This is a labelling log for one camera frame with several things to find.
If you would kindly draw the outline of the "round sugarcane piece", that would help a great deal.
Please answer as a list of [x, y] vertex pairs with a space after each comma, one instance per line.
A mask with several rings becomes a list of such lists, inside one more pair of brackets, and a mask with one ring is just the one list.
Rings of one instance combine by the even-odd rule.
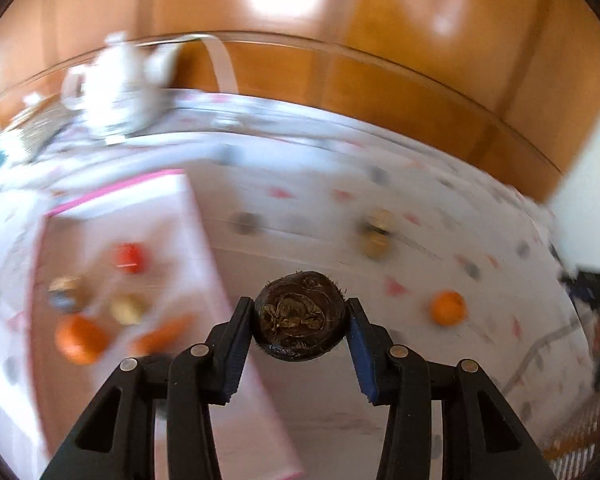
[[396, 232], [396, 216], [384, 208], [367, 211], [361, 217], [358, 232], [364, 236], [377, 234], [384, 237], [393, 237], [394, 232]]

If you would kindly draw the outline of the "white patterned tablecloth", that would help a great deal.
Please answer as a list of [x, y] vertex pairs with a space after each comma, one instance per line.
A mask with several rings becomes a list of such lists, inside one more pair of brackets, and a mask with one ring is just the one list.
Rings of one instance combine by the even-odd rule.
[[[79, 118], [27, 165], [0, 170], [0, 452], [38, 478], [48, 454], [29, 376], [29, 307], [44, 218], [117, 182], [188, 177], [232, 309], [282, 275], [326, 274], [371, 321], [424, 358], [477, 361], [538, 442], [591, 394], [593, 360], [558, 283], [552, 214], [412, 140], [310, 108], [178, 92], [144, 136], [108, 145]], [[358, 224], [396, 216], [387, 258], [367, 258]], [[467, 318], [429, 315], [455, 290]]]

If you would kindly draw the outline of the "small red tomato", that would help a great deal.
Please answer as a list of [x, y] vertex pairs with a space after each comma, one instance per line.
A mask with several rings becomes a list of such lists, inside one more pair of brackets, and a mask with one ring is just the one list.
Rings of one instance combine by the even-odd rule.
[[114, 267], [125, 274], [142, 274], [147, 268], [147, 255], [142, 243], [129, 242], [114, 246]]

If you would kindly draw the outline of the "tan longan fruit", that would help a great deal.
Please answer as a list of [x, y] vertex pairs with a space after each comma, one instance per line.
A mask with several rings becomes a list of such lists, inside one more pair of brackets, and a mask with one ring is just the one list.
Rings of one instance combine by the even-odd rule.
[[391, 238], [375, 232], [367, 233], [361, 237], [360, 247], [365, 257], [381, 261], [391, 252]]
[[109, 313], [123, 326], [140, 324], [149, 307], [146, 300], [137, 294], [119, 294], [111, 297]]

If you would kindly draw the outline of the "ornate tissue box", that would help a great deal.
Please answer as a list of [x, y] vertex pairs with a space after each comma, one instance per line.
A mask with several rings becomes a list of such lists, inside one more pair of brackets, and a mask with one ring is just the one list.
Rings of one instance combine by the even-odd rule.
[[75, 112], [56, 99], [29, 106], [0, 133], [0, 151], [14, 164], [32, 162], [75, 117]]

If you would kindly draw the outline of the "small orange carrot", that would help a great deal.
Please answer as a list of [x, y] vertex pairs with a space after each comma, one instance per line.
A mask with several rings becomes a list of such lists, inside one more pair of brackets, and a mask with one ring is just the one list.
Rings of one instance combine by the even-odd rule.
[[129, 355], [150, 356], [168, 351], [189, 330], [194, 318], [190, 313], [181, 314], [134, 338], [129, 344]]

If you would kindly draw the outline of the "white ceramic electric kettle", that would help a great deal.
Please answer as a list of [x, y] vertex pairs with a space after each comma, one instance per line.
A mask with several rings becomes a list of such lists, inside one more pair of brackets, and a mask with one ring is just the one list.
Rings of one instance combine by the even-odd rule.
[[180, 49], [160, 44], [148, 53], [125, 32], [112, 32], [93, 62], [67, 70], [61, 103], [101, 138], [143, 130], [166, 111], [164, 89], [173, 80]]

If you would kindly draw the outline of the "pink shallow tray box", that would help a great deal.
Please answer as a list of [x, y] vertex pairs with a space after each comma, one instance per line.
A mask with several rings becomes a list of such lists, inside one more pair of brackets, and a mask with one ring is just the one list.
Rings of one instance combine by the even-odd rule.
[[[114, 246], [129, 242], [145, 246], [142, 274], [125, 274], [112, 263]], [[91, 298], [82, 314], [111, 339], [91, 365], [73, 364], [55, 346], [62, 313], [48, 303], [47, 287], [64, 275], [84, 278]], [[109, 301], [119, 294], [146, 300], [149, 309], [140, 324], [123, 326], [112, 318]], [[232, 312], [183, 171], [143, 174], [52, 209], [38, 243], [28, 344], [32, 399], [46, 453], [57, 451], [110, 373], [130, 356], [134, 338], [190, 313], [192, 325], [170, 348], [180, 352], [204, 341]]]

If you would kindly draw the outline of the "orange tangerine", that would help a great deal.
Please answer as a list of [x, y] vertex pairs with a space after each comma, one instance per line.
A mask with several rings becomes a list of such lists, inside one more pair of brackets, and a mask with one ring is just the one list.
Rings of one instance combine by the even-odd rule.
[[430, 318], [439, 326], [457, 326], [467, 318], [465, 298], [455, 290], [444, 290], [431, 300]]

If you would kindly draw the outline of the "square sugarcane piece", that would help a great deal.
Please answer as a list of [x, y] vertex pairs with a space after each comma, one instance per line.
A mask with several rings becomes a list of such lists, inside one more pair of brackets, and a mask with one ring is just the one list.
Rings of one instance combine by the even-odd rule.
[[47, 287], [48, 303], [64, 313], [78, 313], [90, 303], [90, 291], [79, 275], [58, 276]]

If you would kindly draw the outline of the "orange with stem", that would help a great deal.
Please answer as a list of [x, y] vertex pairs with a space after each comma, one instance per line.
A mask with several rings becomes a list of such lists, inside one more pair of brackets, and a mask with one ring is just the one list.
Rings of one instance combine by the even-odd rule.
[[73, 364], [94, 364], [110, 342], [109, 335], [97, 323], [80, 314], [64, 315], [56, 324], [55, 346]]

